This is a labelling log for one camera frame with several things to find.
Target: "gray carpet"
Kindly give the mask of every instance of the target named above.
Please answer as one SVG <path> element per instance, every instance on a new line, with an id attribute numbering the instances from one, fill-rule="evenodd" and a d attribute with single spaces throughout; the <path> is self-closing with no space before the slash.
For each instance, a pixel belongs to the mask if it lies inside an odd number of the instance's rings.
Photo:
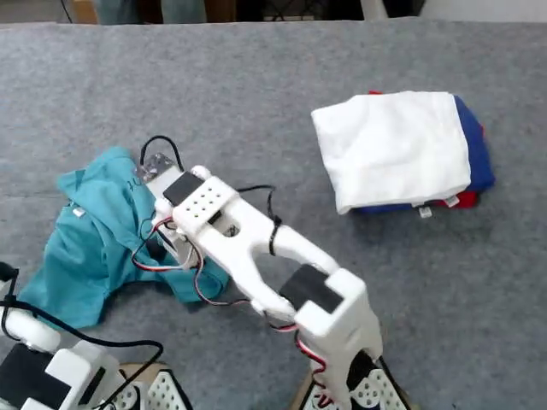
<path id="1" fill-rule="evenodd" d="M 385 357 L 423 408 L 541 408 L 546 39 L 541 24 L 426 20 L 2 30 L 0 260 L 37 269 L 59 174 L 163 133 L 232 185 L 276 184 L 284 221 L 366 279 Z M 336 214 L 309 113 L 368 90 L 462 96 L 498 177 L 478 208 Z M 260 265 L 274 287 L 294 267 Z M 153 285 L 110 305 L 92 333 L 165 343 L 198 410 L 284 409 L 306 372 L 291 337 L 241 307 L 191 312 Z"/>

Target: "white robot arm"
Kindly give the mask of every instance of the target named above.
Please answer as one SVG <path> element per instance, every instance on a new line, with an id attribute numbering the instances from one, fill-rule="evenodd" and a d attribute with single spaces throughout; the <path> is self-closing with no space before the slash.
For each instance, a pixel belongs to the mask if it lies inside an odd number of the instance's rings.
<path id="1" fill-rule="evenodd" d="M 311 367 L 323 394 L 350 410 L 346 380 L 352 361 L 360 352 L 372 361 L 382 355 L 379 321 L 365 283 L 289 226 L 276 229 L 205 167 L 182 173 L 156 154 L 139 172 L 156 196 L 153 224 L 172 219 L 176 225 L 176 230 L 159 228 L 166 248 L 180 263 L 188 260 L 189 246 L 198 249 L 226 270 L 259 314 L 296 324 L 301 347 L 322 358 L 323 363 L 311 360 Z M 279 294 L 263 282 L 254 262 L 267 252 L 302 263 Z"/>
<path id="2" fill-rule="evenodd" d="M 199 295 L 197 279 L 208 256 L 226 270 L 261 316 L 290 323 L 284 329 L 297 331 L 297 346 L 310 358 L 320 393 L 316 407 L 304 408 L 409 408 L 398 400 L 389 372 L 374 364 L 379 361 L 385 367 L 379 321 L 360 278 L 289 226 L 262 214 L 204 167 L 183 173 L 157 154 L 137 172 L 156 197 L 153 232 L 158 231 L 181 266 L 197 263 L 194 284 Z M 279 293 L 264 283 L 254 262 L 256 255 L 267 252 L 302 264 Z M 0 272 L 0 290 L 8 281 Z M 172 375 L 158 376 L 150 389 L 130 384 L 118 371 L 118 361 L 94 344 L 97 339 L 80 336 L 85 340 L 73 348 L 59 349 L 59 332 L 17 306 L 5 315 L 0 307 L 0 316 L 5 319 L 4 333 L 20 341 L 0 365 L 0 410 L 89 410 L 100 403 L 114 410 L 167 410 L 168 403 L 155 397 L 164 381 L 178 391 L 178 409 L 191 409 Z M 26 367 L 16 373 L 22 365 Z M 384 403 L 380 395 L 393 399 Z M 107 400 L 111 396 L 116 401 Z"/>

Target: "stack of folded clothes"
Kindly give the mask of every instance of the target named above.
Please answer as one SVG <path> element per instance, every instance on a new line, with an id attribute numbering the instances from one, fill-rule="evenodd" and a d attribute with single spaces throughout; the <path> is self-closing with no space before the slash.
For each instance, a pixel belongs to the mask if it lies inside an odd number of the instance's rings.
<path id="1" fill-rule="evenodd" d="M 312 119 L 340 214 L 471 208 L 494 185 L 484 129 L 448 92 L 371 91 Z"/>

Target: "white folded towel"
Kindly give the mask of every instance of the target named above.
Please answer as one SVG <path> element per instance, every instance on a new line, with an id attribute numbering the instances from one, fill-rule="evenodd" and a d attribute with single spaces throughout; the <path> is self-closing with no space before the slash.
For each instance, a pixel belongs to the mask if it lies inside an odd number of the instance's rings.
<path id="1" fill-rule="evenodd" d="M 443 200 L 471 183 L 468 143 L 448 92 L 354 96 L 311 116 L 339 214 Z"/>

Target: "teal shirt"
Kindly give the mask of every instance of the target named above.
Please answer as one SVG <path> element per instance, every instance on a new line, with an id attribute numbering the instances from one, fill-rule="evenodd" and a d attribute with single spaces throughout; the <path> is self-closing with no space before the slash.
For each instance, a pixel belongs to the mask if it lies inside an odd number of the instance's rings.
<path id="1" fill-rule="evenodd" d="M 70 199 L 56 221 L 44 250 L 44 264 L 19 294 L 73 327 L 95 325 L 105 300 L 123 284 L 156 281 L 168 284 L 181 302 L 199 298 L 193 270 L 147 272 L 136 268 L 131 253 L 142 243 L 138 229 L 154 209 L 154 197 L 133 171 L 129 151 L 114 147 L 86 169 L 62 175 L 57 184 Z M 78 217 L 75 208 L 85 213 Z M 144 224 L 143 234 L 150 231 Z M 176 265 L 168 253 L 162 263 L 143 247 L 137 259 L 149 266 Z M 222 292 L 227 274 L 207 259 L 200 290 L 207 297 Z"/>

